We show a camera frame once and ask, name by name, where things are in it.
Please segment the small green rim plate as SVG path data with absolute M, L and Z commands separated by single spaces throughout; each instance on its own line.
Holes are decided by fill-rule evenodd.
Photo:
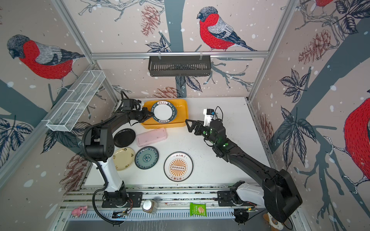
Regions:
M 156 122 L 167 124 L 175 120 L 177 109 L 168 101 L 158 101 L 151 108 L 153 118 Z

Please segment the black round plate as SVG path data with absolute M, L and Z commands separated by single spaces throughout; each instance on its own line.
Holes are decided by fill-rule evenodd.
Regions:
M 116 147 L 128 147 L 135 141 L 136 133 L 132 129 L 123 129 L 115 134 L 113 141 Z

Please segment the large orange sunburst plate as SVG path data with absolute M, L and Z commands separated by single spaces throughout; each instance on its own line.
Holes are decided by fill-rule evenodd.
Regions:
M 163 168 L 169 180 L 183 182 L 191 176 L 194 163 L 187 153 L 174 152 L 166 158 Z

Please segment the teal patterned plate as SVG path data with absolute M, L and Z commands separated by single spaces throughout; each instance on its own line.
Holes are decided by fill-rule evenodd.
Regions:
M 159 152 L 153 146 L 146 146 L 140 149 L 135 155 L 135 165 L 139 169 L 147 170 L 156 165 L 159 159 Z

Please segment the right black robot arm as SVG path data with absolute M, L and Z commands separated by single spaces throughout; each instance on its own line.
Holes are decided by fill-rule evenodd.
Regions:
M 221 119 L 211 121 L 209 126 L 187 119 L 186 125 L 190 133 L 201 135 L 213 144 L 217 157 L 239 167 L 262 187 L 265 207 L 277 221 L 285 222 L 303 203 L 290 173 L 270 168 L 244 152 L 227 137 Z

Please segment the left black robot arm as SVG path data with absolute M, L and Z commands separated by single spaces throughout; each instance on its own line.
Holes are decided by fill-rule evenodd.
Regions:
M 121 180 L 113 162 L 115 143 L 113 132 L 122 125 L 135 120 L 143 123 L 153 114 L 146 107 L 141 110 L 125 110 L 115 112 L 109 119 L 92 125 L 85 130 L 82 137 L 82 149 L 85 157 L 96 165 L 104 186 L 104 202 L 112 205 L 114 202 L 125 205 L 129 200 L 124 182 Z

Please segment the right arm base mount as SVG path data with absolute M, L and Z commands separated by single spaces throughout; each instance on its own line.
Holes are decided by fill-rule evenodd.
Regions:
M 231 191 L 217 191 L 217 198 L 216 201 L 220 207 L 243 207 L 243 206 L 250 206 L 256 207 L 257 204 L 252 202 L 245 202 L 241 200 L 233 200 L 231 196 Z

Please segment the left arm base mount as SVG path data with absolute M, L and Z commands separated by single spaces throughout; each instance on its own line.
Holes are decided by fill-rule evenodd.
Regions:
M 128 192 L 123 195 L 104 192 L 102 208 L 139 208 L 142 199 L 142 192 Z

